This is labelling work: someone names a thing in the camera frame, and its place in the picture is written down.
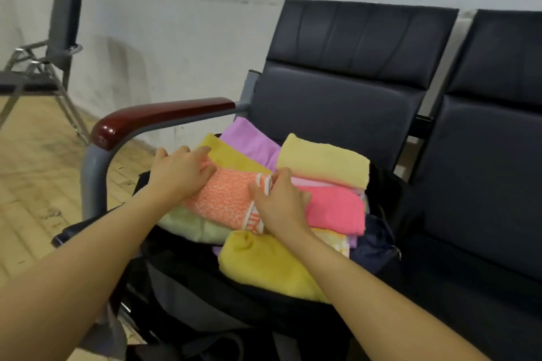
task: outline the orange and white patterned fabric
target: orange and white patterned fabric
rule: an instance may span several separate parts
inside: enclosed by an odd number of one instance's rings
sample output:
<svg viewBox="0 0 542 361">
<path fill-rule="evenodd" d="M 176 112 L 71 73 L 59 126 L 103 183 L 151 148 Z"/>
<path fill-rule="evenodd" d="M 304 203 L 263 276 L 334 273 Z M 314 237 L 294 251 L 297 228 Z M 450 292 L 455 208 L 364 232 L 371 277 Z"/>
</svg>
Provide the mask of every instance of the orange and white patterned fabric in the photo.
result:
<svg viewBox="0 0 542 361">
<path fill-rule="evenodd" d="M 269 174 L 218 167 L 207 185 L 184 205 L 194 213 L 233 230 L 263 234 L 263 222 L 248 192 L 250 182 L 255 182 L 265 194 L 269 194 L 273 185 Z"/>
</svg>

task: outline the left hand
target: left hand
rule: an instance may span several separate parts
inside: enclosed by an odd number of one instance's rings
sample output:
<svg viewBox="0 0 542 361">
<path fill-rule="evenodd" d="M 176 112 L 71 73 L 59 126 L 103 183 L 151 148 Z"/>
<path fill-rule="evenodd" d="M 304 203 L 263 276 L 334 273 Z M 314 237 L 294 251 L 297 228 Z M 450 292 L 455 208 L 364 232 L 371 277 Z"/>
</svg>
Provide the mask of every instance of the left hand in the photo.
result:
<svg viewBox="0 0 542 361">
<path fill-rule="evenodd" d="M 153 187 L 163 200 L 171 202 L 172 207 L 180 204 L 200 191 L 216 171 L 214 164 L 201 168 L 210 151 L 207 146 L 194 151 L 182 146 L 168 155 L 160 147 L 156 151 L 147 186 Z"/>
</svg>

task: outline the forearm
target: forearm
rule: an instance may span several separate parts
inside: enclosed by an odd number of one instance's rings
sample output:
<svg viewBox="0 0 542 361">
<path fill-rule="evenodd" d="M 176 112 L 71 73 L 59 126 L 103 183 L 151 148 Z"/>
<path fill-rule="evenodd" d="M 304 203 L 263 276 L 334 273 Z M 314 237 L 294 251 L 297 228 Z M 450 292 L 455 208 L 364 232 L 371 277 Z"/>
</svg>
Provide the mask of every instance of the forearm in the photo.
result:
<svg viewBox="0 0 542 361">
<path fill-rule="evenodd" d="M 293 246 L 373 361 L 486 360 L 437 318 L 353 261 L 308 236 Z"/>
<path fill-rule="evenodd" d="M 0 292 L 0 359 L 65 360 L 170 207 L 143 189 L 8 284 Z"/>
</svg>

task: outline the chair backrest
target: chair backrest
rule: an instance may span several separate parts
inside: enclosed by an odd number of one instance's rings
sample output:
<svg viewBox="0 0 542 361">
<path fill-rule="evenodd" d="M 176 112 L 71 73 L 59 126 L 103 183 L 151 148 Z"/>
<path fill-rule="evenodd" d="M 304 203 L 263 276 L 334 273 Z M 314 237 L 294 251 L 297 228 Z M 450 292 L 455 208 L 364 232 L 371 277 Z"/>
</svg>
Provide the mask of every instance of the chair backrest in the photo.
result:
<svg viewBox="0 0 542 361">
<path fill-rule="evenodd" d="M 75 46 L 81 15 L 81 0 L 53 0 L 47 55 L 59 54 Z M 71 57 L 51 60 L 62 71 L 69 70 Z"/>
<path fill-rule="evenodd" d="M 432 236 L 542 280 L 542 12 L 479 10 L 411 176 Z"/>
<path fill-rule="evenodd" d="M 456 9 L 286 0 L 248 117 L 393 169 Z"/>
</svg>

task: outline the folding chair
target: folding chair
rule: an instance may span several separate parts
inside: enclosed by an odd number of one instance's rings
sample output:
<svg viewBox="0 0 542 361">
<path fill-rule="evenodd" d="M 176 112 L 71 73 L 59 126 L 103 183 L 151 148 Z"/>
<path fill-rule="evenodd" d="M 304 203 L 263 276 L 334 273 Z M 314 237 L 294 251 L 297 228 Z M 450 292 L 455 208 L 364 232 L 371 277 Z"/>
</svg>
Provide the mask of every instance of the folding chair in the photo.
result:
<svg viewBox="0 0 542 361">
<path fill-rule="evenodd" d="M 0 72 L 0 96 L 9 97 L 0 112 L 0 129 L 21 96 L 53 96 L 78 136 L 89 143 L 85 122 L 68 96 L 71 56 L 83 49 L 75 42 L 80 12 L 81 0 L 54 0 L 49 38 L 15 49 Z M 45 56 L 36 57 L 34 50 L 45 46 Z M 28 61 L 24 71 L 13 70 L 16 64 Z M 62 71 L 62 80 L 54 67 Z"/>
</svg>

